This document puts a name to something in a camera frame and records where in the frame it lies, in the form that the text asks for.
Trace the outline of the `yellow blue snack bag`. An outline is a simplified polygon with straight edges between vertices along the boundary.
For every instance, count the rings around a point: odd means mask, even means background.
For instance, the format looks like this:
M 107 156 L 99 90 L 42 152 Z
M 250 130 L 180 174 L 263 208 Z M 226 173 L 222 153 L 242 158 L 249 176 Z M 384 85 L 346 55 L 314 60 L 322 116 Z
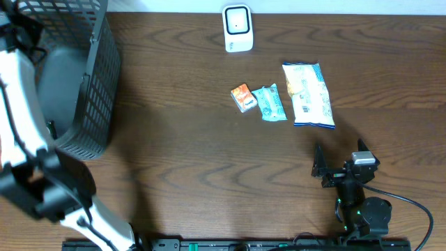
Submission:
M 294 126 L 335 129 L 330 94 L 318 62 L 284 62 L 282 68 L 292 101 Z

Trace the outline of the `light teal wipes pack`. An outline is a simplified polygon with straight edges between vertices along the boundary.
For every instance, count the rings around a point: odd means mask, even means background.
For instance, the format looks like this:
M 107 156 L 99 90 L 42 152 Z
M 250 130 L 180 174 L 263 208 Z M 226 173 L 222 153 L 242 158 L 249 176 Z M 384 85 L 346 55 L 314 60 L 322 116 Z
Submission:
M 272 84 L 269 87 L 263 86 L 252 93 L 257 99 L 264 121 L 276 122 L 287 120 L 276 84 Z

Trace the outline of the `orange tissue pack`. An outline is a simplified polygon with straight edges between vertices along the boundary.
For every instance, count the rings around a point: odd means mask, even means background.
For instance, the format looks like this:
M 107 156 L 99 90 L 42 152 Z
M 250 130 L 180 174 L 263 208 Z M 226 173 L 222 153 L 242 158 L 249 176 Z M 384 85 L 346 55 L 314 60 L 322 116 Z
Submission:
M 253 96 L 246 84 L 241 84 L 231 90 L 231 97 L 242 113 L 245 113 L 258 105 L 257 99 Z

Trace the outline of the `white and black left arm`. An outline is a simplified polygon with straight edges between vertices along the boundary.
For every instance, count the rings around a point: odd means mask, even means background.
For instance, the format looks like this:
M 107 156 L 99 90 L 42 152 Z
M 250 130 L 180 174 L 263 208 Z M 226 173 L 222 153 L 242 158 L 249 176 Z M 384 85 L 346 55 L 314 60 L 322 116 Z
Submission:
M 120 58 L 101 1 L 1 2 L 1 195 L 101 250 L 142 250 L 85 162 L 105 149 Z

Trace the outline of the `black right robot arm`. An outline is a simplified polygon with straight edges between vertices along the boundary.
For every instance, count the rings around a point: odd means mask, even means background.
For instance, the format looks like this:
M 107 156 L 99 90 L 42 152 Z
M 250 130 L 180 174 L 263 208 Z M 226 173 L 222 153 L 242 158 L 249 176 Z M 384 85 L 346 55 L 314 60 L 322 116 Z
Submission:
M 330 168 L 320 145 L 315 147 L 312 176 L 321 179 L 323 188 L 335 188 L 335 215 L 344 224 L 347 238 L 381 237 L 389 233 L 392 205 L 380 197 L 366 197 L 364 186 L 375 178 L 380 161 L 357 141 L 357 151 L 342 167 Z

